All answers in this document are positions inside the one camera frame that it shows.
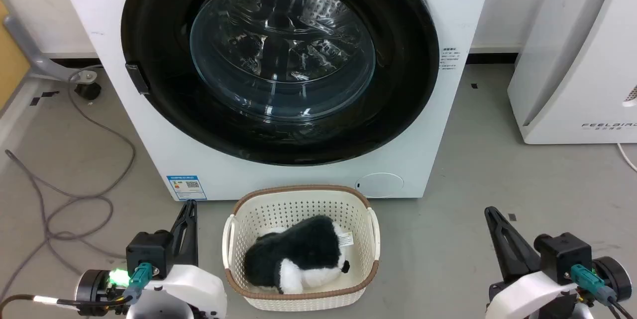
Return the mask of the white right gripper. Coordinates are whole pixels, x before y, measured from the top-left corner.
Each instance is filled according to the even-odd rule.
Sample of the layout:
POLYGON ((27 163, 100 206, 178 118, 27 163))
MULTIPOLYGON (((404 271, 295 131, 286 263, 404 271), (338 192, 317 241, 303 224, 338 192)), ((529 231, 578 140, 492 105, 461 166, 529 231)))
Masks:
POLYGON ((524 319, 562 292, 576 289, 575 283, 560 285, 538 272, 538 253, 497 208, 485 208, 485 219, 503 281, 511 283, 522 276, 493 298, 485 312, 487 319, 524 319))

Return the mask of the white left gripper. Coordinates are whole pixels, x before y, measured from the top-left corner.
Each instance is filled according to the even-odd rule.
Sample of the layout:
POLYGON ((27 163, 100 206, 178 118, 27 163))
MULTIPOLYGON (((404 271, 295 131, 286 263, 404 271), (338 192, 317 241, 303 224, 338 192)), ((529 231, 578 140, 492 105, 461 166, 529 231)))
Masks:
POLYGON ((228 300, 223 281, 199 268, 197 201, 182 206, 171 233, 173 267, 152 280, 129 307, 128 319, 224 319, 228 300))

